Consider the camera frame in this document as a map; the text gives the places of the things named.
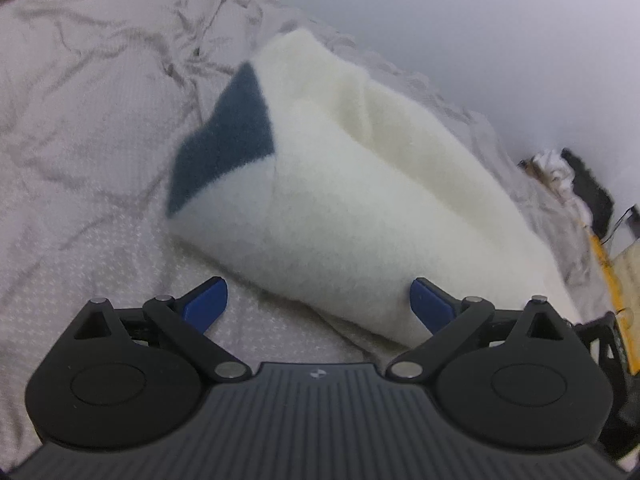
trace black circular housing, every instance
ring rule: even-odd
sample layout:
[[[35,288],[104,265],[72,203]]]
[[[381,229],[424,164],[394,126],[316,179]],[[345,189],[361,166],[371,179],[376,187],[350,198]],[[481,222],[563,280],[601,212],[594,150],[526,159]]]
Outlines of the black circular housing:
[[[462,430],[516,449],[596,441],[609,414],[610,385],[578,338],[551,314],[528,310],[503,344],[445,366],[436,396]]]
[[[185,359],[136,344],[110,305],[88,303],[31,377],[25,403],[44,440],[125,449],[182,424],[201,390]]]

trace blue gripper pad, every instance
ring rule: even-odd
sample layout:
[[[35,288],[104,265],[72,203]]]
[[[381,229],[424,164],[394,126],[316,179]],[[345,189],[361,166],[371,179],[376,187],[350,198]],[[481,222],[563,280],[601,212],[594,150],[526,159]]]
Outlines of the blue gripper pad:
[[[184,296],[182,318],[198,332],[205,333],[226,309],[226,282],[222,278],[208,280]]]
[[[435,334],[453,321],[460,309],[460,302],[433,283],[417,278],[409,290],[411,310]]]

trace bed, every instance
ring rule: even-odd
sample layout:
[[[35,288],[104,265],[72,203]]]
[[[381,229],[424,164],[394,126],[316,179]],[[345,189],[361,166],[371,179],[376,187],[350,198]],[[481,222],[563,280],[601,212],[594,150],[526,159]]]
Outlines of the bed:
[[[93,296],[140,306],[224,276],[229,304],[207,335],[254,369],[384,364],[402,351],[243,282],[166,232],[178,146],[244,60],[298,27],[430,108],[549,245],[584,320],[610,309],[586,232],[514,165],[486,118],[300,10],[279,0],[11,0],[0,5],[1,468],[37,448],[24,388]]]

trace fleece fabric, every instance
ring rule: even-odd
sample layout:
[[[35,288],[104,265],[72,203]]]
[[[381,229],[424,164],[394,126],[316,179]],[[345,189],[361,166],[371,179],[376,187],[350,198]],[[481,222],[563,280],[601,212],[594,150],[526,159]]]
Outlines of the fleece fabric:
[[[580,316],[548,248],[426,108],[306,30],[240,69],[178,151],[170,229],[262,288],[407,346],[430,334],[408,289]]]

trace dark blue fabric patch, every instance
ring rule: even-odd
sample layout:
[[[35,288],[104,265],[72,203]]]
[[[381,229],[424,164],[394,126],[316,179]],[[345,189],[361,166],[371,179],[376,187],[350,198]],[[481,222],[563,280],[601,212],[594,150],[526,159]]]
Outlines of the dark blue fabric patch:
[[[244,63],[222,92],[210,120],[175,158],[166,205],[171,217],[209,182],[274,152],[266,102],[253,67]]]

